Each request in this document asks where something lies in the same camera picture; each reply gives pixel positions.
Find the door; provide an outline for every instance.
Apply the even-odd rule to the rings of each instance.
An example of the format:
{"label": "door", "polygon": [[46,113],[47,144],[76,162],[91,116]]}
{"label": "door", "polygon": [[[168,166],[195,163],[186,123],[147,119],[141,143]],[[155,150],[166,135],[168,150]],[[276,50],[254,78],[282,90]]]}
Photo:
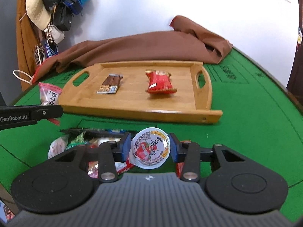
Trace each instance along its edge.
{"label": "door", "polygon": [[[299,0],[299,28],[303,30],[303,0]],[[303,105],[303,42],[297,47],[287,89]]]}

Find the screw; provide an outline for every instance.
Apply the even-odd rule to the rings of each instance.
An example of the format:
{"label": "screw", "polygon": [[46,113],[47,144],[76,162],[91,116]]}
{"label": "screw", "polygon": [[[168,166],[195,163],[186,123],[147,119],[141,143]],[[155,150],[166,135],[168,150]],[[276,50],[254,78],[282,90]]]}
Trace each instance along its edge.
{"label": "screw", "polygon": [[114,173],[102,173],[102,174],[101,174],[101,178],[102,178],[103,180],[108,181],[108,180],[114,179],[114,178],[115,178],[115,175],[114,175]]}
{"label": "screw", "polygon": [[196,173],[188,172],[188,173],[184,173],[183,177],[187,180],[194,180],[198,178],[198,175]]}

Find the snack wrapper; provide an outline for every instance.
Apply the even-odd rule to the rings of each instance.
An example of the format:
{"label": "snack wrapper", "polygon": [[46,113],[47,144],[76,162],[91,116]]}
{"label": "snack wrapper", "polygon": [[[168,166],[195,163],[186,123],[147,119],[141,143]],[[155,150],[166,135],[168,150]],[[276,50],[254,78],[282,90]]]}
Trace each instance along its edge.
{"label": "snack wrapper", "polygon": [[72,140],[66,147],[65,150],[68,150],[70,148],[73,148],[77,145],[80,145],[80,144],[88,144],[89,142],[85,142],[84,140],[84,135],[85,135],[85,132],[82,132],[80,135],[78,135],[74,140]]}
{"label": "snack wrapper", "polygon": [[181,177],[183,166],[184,166],[184,162],[176,163],[176,174],[177,174],[178,178]]}
{"label": "snack wrapper", "polygon": [[170,81],[171,74],[169,72],[146,70],[145,74],[149,78],[147,93],[173,94],[177,92],[177,89],[172,87]]}
{"label": "snack wrapper", "polygon": [[8,223],[15,217],[15,215],[9,209],[9,207],[2,202],[1,198],[0,198],[0,208],[2,208],[0,209],[0,221],[2,220],[4,223]]}
{"label": "snack wrapper", "polygon": [[[55,86],[50,83],[42,83],[39,84],[40,91],[40,102],[41,106],[52,106],[59,105],[59,96],[62,92],[62,89],[58,86]],[[55,125],[60,125],[59,119],[48,119],[50,122]]]}
{"label": "snack wrapper", "polygon": [[50,158],[64,152],[64,150],[67,146],[68,139],[69,139],[69,136],[65,135],[65,136],[61,136],[58,139],[56,139],[55,141],[53,141],[49,148],[47,159],[50,159]]}
{"label": "snack wrapper", "polygon": [[119,84],[123,79],[122,75],[109,74],[97,91],[97,94],[116,94]]}
{"label": "snack wrapper", "polygon": [[[118,142],[118,141],[120,141],[120,138],[106,138],[106,137],[100,138],[100,139],[97,140],[98,141],[98,146],[103,142],[108,142],[108,141],[111,141],[111,140],[112,141],[114,140],[114,141]],[[98,170],[99,170],[98,166],[99,166],[99,163],[97,161],[89,162],[87,174],[91,178],[98,178]],[[117,171],[118,175],[120,175],[124,172],[127,172],[131,168],[134,167],[134,165],[129,162],[129,158],[127,158],[127,160],[124,163],[115,162],[115,166],[116,166],[116,171]]]}

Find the white wall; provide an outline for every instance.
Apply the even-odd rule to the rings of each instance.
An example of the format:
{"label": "white wall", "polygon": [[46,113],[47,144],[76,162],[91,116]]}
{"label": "white wall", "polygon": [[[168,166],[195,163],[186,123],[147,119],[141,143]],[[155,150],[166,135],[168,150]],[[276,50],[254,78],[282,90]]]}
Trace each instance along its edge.
{"label": "white wall", "polygon": [[298,35],[298,0],[91,0],[61,43],[171,30],[186,16],[228,39],[287,85]]}

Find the straw hat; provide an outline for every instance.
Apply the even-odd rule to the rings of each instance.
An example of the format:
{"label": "straw hat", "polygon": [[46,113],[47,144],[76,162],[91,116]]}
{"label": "straw hat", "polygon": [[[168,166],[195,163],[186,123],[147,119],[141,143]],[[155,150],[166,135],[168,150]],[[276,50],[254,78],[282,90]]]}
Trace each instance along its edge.
{"label": "straw hat", "polygon": [[26,12],[30,20],[40,29],[45,30],[51,21],[51,14],[46,10],[42,0],[26,0]]}

